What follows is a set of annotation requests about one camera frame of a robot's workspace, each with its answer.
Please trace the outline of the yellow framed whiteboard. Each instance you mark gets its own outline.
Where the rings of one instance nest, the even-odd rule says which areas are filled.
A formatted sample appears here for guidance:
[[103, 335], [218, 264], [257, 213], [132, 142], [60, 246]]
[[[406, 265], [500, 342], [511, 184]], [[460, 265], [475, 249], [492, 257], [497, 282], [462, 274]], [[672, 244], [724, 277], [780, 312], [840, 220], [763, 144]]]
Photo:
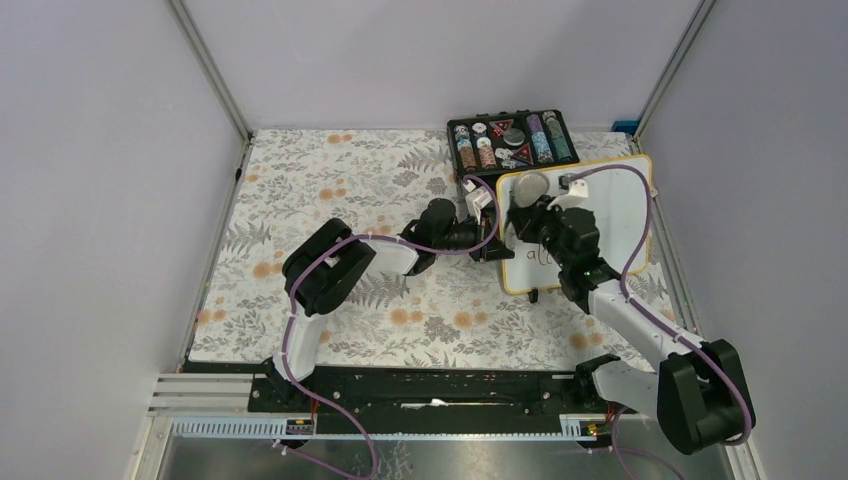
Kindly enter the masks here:
[[[651, 182], [652, 161], [647, 155], [609, 158], [585, 163], [560, 165], [539, 169], [537, 172], [549, 181], [547, 193], [561, 193], [558, 178], [574, 175], [605, 166], [605, 171], [592, 174], [583, 180], [588, 197], [579, 206], [594, 213], [600, 231], [601, 256], [617, 271], [621, 271], [641, 238], [647, 213], [649, 195], [641, 180], [627, 167], [638, 170]], [[502, 239], [515, 256], [501, 262], [501, 280], [504, 290], [511, 295], [521, 295], [536, 288], [549, 290], [559, 286], [559, 269], [552, 257], [540, 246], [522, 242], [504, 221]]]

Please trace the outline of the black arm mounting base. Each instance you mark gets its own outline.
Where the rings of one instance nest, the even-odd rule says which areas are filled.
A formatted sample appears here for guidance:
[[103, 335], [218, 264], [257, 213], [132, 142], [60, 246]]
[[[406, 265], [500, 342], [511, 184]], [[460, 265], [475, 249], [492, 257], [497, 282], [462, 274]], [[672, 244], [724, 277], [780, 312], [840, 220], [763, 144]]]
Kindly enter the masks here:
[[621, 410], [571, 371], [319, 366], [297, 389], [263, 364], [234, 392], [189, 412], [232, 436], [593, 441]]

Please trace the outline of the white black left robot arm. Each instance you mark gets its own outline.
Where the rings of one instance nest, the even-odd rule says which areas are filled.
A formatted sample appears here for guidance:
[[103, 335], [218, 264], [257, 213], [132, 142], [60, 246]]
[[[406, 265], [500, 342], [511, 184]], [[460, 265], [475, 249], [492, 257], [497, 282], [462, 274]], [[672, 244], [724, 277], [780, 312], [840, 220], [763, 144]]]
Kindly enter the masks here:
[[272, 398], [288, 411], [309, 401], [307, 380], [315, 369], [327, 315], [341, 306], [365, 274], [414, 276], [440, 255], [467, 254], [476, 262], [509, 260], [515, 253], [497, 238], [498, 210], [488, 202], [460, 221], [454, 203], [429, 202], [397, 236], [355, 234], [332, 218], [284, 262], [290, 310], [281, 347], [271, 358], [279, 376]]

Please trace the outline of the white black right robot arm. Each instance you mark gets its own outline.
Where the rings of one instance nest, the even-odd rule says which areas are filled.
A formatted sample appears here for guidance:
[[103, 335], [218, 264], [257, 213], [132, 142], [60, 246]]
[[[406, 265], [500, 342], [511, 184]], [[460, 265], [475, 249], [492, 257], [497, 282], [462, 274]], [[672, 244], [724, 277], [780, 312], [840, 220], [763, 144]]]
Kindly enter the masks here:
[[573, 386], [579, 407], [597, 412], [616, 403], [650, 416], [687, 455], [747, 441], [756, 417], [736, 349], [671, 325], [630, 292], [624, 274], [601, 256], [591, 211], [561, 209], [543, 196], [510, 208], [506, 223], [518, 240], [550, 254], [569, 301], [612, 327], [651, 366], [636, 369], [613, 354], [580, 363]]

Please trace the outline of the black poker chip case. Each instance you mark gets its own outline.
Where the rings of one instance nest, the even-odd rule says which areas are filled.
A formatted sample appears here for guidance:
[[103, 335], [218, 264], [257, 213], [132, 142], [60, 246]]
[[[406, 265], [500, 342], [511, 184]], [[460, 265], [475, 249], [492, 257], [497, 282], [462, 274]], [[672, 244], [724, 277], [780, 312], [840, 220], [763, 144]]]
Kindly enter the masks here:
[[[503, 133], [517, 128], [525, 143], [512, 147]], [[455, 176], [474, 175], [493, 186], [503, 175], [580, 162], [563, 116], [556, 109], [518, 110], [447, 122], [449, 152]]]

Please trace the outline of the grey round dealer button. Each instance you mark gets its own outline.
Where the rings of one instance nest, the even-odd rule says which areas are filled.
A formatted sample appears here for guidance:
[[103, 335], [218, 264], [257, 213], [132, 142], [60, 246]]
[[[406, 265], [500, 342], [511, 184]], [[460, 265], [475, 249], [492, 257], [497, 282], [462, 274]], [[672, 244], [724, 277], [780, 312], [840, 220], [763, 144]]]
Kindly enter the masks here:
[[525, 143], [525, 133], [517, 128], [510, 128], [503, 133], [503, 141], [512, 147], [520, 147]]

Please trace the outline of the blue clamp block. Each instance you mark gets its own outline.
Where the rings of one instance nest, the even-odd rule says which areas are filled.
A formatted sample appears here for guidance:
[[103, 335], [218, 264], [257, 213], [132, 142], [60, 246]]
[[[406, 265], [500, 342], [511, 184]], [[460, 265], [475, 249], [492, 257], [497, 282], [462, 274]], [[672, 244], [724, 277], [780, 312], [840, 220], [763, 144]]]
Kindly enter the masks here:
[[635, 136], [639, 127], [639, 120], [618, 120], [611, 125], [611, 131]]

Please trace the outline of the right aluminium frame post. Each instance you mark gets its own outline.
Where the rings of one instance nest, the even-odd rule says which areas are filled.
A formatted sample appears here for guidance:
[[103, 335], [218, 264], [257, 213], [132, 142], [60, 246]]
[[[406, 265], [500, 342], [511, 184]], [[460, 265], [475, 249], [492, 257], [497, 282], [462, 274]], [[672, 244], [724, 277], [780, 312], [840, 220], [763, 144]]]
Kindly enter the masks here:
[[706, 25], [710, 14], [717, 4], [717, 0], [701, 0], [698, 2], [694, 13], [686, 24], [680, 39], [641, 110], [638, 117], [638, 126], [632, 134], [635, 141], [638, 141], [645, 133], [665, 93], [670, 88], [689, 51], [695, 44], [701, 30]]

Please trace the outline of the aluminium frame post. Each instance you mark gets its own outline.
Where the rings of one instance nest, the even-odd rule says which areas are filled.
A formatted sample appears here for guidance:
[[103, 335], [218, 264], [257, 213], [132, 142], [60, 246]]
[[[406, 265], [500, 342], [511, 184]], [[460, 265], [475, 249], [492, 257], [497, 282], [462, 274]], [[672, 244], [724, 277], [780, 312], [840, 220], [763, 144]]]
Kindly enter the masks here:
[[181, 31], [230, 125], [242, 142], [249, 142], [252, 139], [253, 130], [238, 106], [236, 98], [218, 67], [187, 2], [166, 0], [165, 4], [171, 11], [178, 29]]
[[694, 13], [686, 24], [680, 39], [641, 110], [638, 117], [638, 126], [632, 134], [635, 141], [638, 141], [645, 133], [665, 93], [670, 88], [689, 51], [695, 44], [701, 30], [706, 25], [710, 14], [717, 4], [717, 0], [701, 0], [698, 2]]

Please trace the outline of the left aluminium frame post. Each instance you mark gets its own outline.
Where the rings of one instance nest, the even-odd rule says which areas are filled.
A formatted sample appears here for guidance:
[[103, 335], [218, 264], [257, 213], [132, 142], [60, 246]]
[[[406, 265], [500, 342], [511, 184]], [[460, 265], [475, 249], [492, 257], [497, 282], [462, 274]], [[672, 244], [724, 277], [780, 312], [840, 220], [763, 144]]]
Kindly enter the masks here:
[[236, 98], [218, 67], [187, 2], [166, 0], [165, 4], [171, 11], [178, 29], [181, 31], [230, 125], [242, 142], [249, 142], [252, 139], [253, 130], [238, 106]]

